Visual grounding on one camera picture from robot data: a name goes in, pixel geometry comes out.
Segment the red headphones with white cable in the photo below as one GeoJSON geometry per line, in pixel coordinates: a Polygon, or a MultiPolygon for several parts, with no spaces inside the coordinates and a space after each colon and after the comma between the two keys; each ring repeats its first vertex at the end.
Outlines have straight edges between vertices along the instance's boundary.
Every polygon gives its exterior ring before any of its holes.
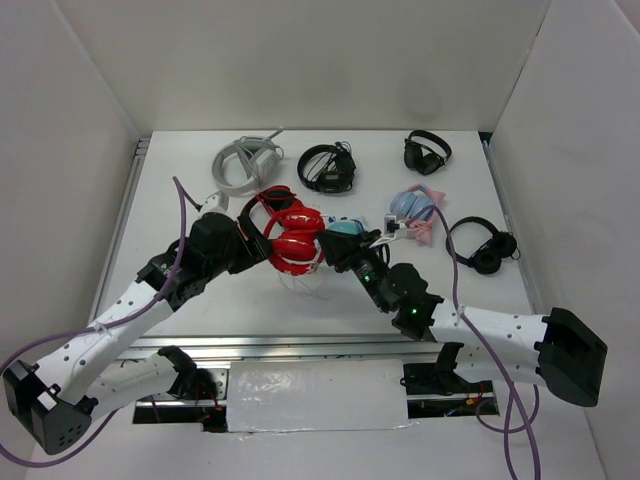
{"type": "Polygon", "coordinates": [[[315,209],[300,207],[275,213],[263,231],[272,246],[269,262],[290,276],[315,272],[324,260],[316,236],[324,230],[324,220],[315,209]]]}

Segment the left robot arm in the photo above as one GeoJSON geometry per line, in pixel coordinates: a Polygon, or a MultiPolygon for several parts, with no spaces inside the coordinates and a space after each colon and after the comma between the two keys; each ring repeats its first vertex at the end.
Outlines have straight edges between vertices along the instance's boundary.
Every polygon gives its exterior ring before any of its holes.
{"type": "Polygon", "coordinates": [[[47,454],[57,455],[95,420],[140,398],[167,393],[182,399],[201,385],[214,388],[211,375],[176,346],[120,368],[114,362],[216,277],[243,272],[271,252],[248,216],[202,214],[189,235],[152,257],[85,332],[33,365],[10,363],[3,373],[9,410],[47,454]]]}

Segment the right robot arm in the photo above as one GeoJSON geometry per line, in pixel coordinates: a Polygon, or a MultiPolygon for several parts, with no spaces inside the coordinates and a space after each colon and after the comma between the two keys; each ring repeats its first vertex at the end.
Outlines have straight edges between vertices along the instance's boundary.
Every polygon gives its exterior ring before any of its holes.
{"type": "Polygon", "coordinates": [[[459,306],[429,293],[412,264],[383,261],[378,231],[325,230],[316,238],[327,264],[353,272],[404,336],[441,344],[435,378],[444,390],[510,378],[543,386],[572,405],[597,405],[608,348],[573,312],[555,307],[547,315],[518,315],[459,306]]]}

